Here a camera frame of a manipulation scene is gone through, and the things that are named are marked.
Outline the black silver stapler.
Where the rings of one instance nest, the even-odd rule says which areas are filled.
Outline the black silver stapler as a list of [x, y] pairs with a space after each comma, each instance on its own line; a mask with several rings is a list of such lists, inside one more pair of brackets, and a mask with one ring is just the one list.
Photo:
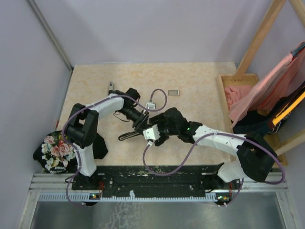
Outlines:
[[139, 135], [143, 135], [143, 132], [142, 131], [131, 131], [131, 132], [121, 134], [118, 137], [118, 140], [119, 141], [124, 141], [124, 140], [130, 139], [130, 138], [133, 138], [133, 137], [136, 137], [136, 136], [139, 136]]

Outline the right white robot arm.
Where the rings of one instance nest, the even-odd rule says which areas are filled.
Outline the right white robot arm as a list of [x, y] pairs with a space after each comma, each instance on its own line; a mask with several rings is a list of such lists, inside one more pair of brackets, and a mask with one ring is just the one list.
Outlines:
[[215, 130], [198, 122], [187, 121], [176, 108], [150, 118], [143, 135], [157, 146], [175, 135], [183, 142], [191, 143], [191, 148], [208, 146], [234, 156], [235, 161], [222, 164], [213, 176], [213, 184], [219, 189], [245, 177], [264, 183], [274, 163], [278, 162], [276, 152], [260, 134], [250, 132], [241, 135]]

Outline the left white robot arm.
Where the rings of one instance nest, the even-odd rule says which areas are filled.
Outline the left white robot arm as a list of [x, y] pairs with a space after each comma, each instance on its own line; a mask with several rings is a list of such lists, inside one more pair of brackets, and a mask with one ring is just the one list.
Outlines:
[[94, 189], [99, 184], [99, 177], [94, 175], [97, 166], [93, 155], [93, 143], [98, 139], [99, 120], [119, 112], [133, 122], [132, 127], [136, 133], [142, 134], [148, 126], [149, 113], [135, 108], [139, 98], [137, 90], [129, 88], [125, 93], [115, 90], [99, 102], [89, 105], [77, 103], [73, 106], [62, 131], [68, 137], [67, 143], [76, 150], [77, 171], [84, 176], [82, 183], [87, 188]]

